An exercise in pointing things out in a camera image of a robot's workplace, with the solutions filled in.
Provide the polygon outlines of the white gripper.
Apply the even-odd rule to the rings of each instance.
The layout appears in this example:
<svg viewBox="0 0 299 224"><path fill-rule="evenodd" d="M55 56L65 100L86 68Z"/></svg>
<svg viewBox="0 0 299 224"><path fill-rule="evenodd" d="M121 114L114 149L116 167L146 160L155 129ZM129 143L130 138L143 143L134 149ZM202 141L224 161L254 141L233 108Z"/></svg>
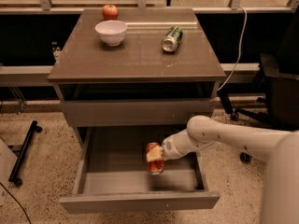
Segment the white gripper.
<svg viewBox="0 0 299 224"><path fill-rule="evenodd" d="M173 135L165 138L160 146L150 146L147 152L147 162L164 160L177 160L180 159L183 154L177 149L175 138Z"/></svg>

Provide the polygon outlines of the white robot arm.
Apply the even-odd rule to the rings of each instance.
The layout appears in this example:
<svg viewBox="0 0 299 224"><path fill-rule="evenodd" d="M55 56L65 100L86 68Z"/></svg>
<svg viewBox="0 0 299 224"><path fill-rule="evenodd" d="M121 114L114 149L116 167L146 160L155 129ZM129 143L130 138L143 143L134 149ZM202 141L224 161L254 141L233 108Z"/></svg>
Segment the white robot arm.
<svg viewBox="0 0 299 224"><path fill-rule="evenodd" d="M189 119L186 129L151 143L147 162L176 160L216 143L267 163L261 224L299 224L299 132L237 126L206 116Z"/></svg>

